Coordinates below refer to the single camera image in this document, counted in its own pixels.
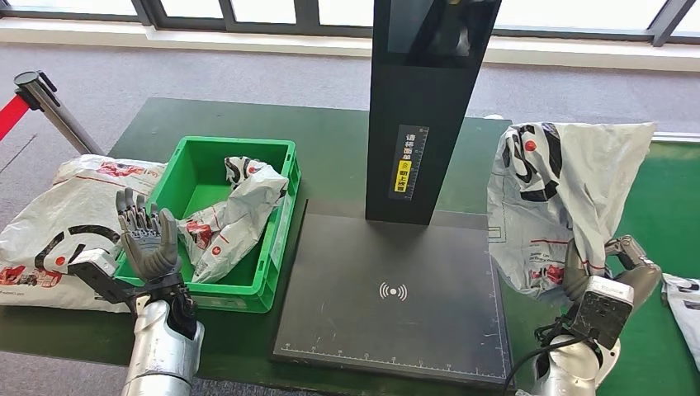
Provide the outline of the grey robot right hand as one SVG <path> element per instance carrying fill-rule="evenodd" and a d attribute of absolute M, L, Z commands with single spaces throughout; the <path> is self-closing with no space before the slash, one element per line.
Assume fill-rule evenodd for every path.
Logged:
<path fill-rule="evenodd" d="M 650 258 L 641 245 L 631 236 L 612 238 L 604 244 L 605 256 L 615 256 L 624 271 L 612 277 L 613 281 L 630 286 L 634 291 L 632 312 L 635 313 L 651 296 L 661 279 L 661 269 Z M 580 303 L 589 278 L 591 266 L 584 264 L 579 256 L 574 239 L 567 244 L 565 266 L 561 287 L 566 297 Z"/>

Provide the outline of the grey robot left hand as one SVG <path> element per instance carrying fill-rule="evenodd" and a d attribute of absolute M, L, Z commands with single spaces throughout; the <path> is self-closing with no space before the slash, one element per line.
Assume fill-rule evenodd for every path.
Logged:
<path fill-rule="evenodd" d="M 145 208 L 145 197 L 126 187 L 116 193 L 121 241 L 133 272 L 145 282 L 178 273 L 177 221 L 169 209 Z"/>

